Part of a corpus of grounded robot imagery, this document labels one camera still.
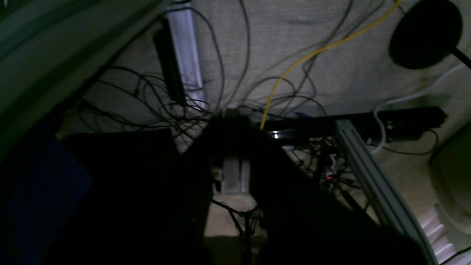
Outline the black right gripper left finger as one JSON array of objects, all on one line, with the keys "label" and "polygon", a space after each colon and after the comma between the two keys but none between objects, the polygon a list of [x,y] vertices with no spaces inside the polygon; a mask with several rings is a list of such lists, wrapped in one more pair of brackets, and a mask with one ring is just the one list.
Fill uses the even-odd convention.
[{"label": "black right gripper left finger", "polygon": [[93,182],[46,265],[210,265],[212,199],[199,145],[180,154],[169,129],[74,134],[61,141]]}]

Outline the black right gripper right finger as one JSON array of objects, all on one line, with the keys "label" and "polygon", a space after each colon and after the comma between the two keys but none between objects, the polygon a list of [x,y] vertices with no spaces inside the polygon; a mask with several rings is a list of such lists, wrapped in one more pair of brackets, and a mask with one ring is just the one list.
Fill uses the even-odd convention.
[{"label": "black right gripper right finger", "polygon": [[313,184],[274,139],[257,129],[250,138],[250,193],[268,234],[259,265],[427,264],[412,239]]}]

